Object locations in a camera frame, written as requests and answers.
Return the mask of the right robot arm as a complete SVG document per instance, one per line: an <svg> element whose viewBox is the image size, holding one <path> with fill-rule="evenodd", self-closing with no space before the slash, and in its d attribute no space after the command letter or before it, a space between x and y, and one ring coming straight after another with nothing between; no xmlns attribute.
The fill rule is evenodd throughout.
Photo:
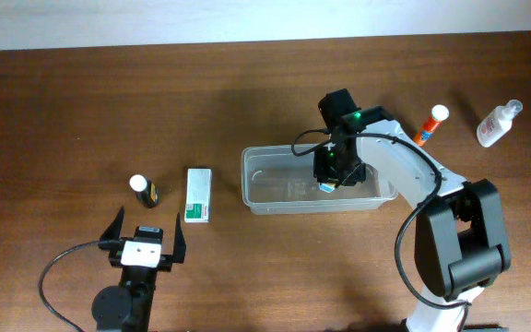
<svg viewBox="0 0 531 332"><path fill-rule="evenodd" d="M334 186L359 180L371 165L405 198L411 214L395 238L398 274L417 298L407 331L460 331L472 302L511 266L500 194L493 183L474 183L450 172L413 142L383 107L318 107L328 140L313 154L318 181ZM401 245L415 228L417 291L401 267Z"/></svg>

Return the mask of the small jar gold lid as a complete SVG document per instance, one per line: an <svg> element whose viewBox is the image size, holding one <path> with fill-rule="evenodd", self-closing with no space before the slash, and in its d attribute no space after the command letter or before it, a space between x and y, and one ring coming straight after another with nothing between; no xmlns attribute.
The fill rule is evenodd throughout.
<svg viewBox="0 0 531 332"><path fill-rule="evenodd" d="M332 193L336 190L336 185L330 183L319 183L319 188L326 193Z"/></svg>

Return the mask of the white spray bottle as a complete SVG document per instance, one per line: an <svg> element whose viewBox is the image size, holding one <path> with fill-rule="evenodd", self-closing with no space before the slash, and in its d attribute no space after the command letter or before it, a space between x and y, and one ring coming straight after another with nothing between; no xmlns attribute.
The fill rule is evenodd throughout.
<svg viewBox="0 0 531 332"><path fill-rule="evenodd" d="M504 136L512 127L513 119L523 110L518 100L510 100L505 105L497 106L477 128L478 143L489 148Z"/></svg>

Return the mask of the orange tube white cap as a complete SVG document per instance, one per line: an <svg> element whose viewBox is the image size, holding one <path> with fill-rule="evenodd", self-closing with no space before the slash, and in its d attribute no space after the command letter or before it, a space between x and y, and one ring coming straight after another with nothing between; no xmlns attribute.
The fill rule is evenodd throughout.
<svg viewBox="0 0 531 332"><path fill-rule="evenodd" d="M431 108L431 115L416 133L413 141L418 146L423 146L432 136L435 130L449 117L449 110L446 106L437 104Z"/></svg>

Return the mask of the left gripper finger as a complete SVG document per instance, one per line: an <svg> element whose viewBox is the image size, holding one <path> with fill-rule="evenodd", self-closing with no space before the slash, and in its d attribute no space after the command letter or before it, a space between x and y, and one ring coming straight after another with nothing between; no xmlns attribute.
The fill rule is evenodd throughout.
<svg viewBox="0 0 531 332"><path fill-rule="evenodd" d="M183 235L181 214L178 213L175 223L172 253L165 255L162 261L166 264L183 264L186 254L186 242Z"/></svg>
<svg viewBox="0 0 531 332"><path fill-rule="evenodd" d="M98 247L102 251L111 251L119 242L122 225L124 222L124 207L120 207L110 225L99 238Z"/></svg>

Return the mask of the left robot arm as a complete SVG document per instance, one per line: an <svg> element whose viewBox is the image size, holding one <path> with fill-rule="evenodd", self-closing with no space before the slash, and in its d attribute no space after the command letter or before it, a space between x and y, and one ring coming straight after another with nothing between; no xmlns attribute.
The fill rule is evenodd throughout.
<svg viewBox="0 0 531 332"><path fill-rule="evenodd" d="M163 229L138 226L135 235L121 235L124 209L100 236L98 247L108 253L112 267L122 270L120 281L102 289L91 313L98 331L144 332L148 330L157 275L184 262L186 242L181 218L175 221L173 249L162 252Z"/></svg>

